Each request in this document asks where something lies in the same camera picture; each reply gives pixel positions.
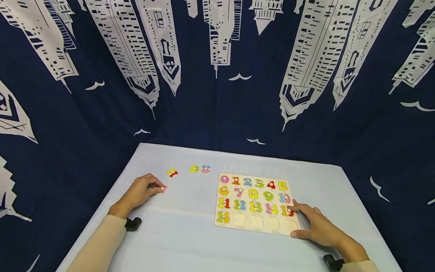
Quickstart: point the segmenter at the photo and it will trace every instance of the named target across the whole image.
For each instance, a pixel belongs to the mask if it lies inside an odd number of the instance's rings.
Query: building illustration
[[[74,36],[71,15],[75,13],[71,10],[67,0],[50,0],[50,3],[70,33]]]
[[[195,18],[198,15],[198,2],[197,0],[184,0],[187,4],[187,11],[189,16]]]
[[[79,75],[68,53],[76,46],[51,1],[0,0],[0,13],[23,31],[53,78],[71,92],[65,78]]]
[[[435,11],[422,23],[417,30],[419,39],[404,61],[402,67],[396,72],[392,80],[394,89],[401,83],[414,88],[434,65],[435,61]]]
[[[357,0],[305,2],[279,94],[284,127],[315,103],[334,72]]]
[[[0,133],[24,136],[38,143],[29,117],[2,81],[0,81]]]
[[[218,66],[231,63],[231,43],[240,39],[242,0],[203,0],[204,22],[209,25],[210,63],[218,77]]]
[[[409,27],[414,25],[417,20],[427,10],[431,10],[435,7],[435,0],[414,0],[409,8],[408,16],[402,23],[403,27]]]
[[[157,72],[130,0],[86,4],[128,85],[152,109],[160,91]]]
[[[334,78],[334,110],[349,92],[373,43],[398,0],[359,2],[351,32]]]
[[[157,66],[175,95],[181,83],[181,63],[171,0],[137,0],[136,4]]]
[[[252,0],[249,9],[255,12],[254,20],[257,25],[258,35],[261,35],[268,24],[275,20],[277,13],[283,13],[283,2],[284,0]]]
[[[21,215],[13,208],[13,202],[17,195],[12,191],[15,182],[11,179],[12,173],[6,168],[7,161],[0,156],[0,219],[6,215],[16,216],[22,220],[31,222],[32,219]]]

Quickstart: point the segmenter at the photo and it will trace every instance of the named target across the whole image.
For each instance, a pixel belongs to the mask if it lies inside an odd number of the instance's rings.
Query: forearm
[[[345,262],[341,272],[378,272],[364,247],[352,237],[346,236],[336,249]]]
[[[107,215],[74,258],[67,272],[106,272],[125,235],[125,219]]]

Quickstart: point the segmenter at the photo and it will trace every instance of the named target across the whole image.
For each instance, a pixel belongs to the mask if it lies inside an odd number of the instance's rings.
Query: white tablecloth
[[[192,174],[192,165],[210,173]],[[166,172],[179,173],[169,178]],[[285,179],[300,203],[319,207],[344,232],[359,241],[381,272],[401,271],[342,168],[216,151],[140,144],[92,219],[57,269],[66,271],[76,254],[133,180],[148,172],[168,186],[129,218],[142,224],[128,232],[109,271],[328,271],[328,248],[283,235],[220,228],[214,225],[219,173]],[[299,216],[302,228],[309,226]]]

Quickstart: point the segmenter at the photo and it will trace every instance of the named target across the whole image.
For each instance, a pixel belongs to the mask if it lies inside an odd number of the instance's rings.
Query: puzzle board
[[[300,228],[286,180],[220,173],[218,183],[216,226],[281,235]]]

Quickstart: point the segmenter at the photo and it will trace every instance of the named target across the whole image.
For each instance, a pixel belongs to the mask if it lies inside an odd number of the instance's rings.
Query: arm
[[[294,212],[303,212],[311,224],[310,230],[293,231],[293,238],[310,239],[320,245],[335,248],[345,262],[341,272],[378,272],[364,247],[332,224],[317,207],[299,204],[294,199],[293,205],[289,208]]]
[[[125,235],[128,214],[163,187],[152,174],[134,180],[121,199],[113,204],[106,217],[74,258],[67,272],[106,272]]]

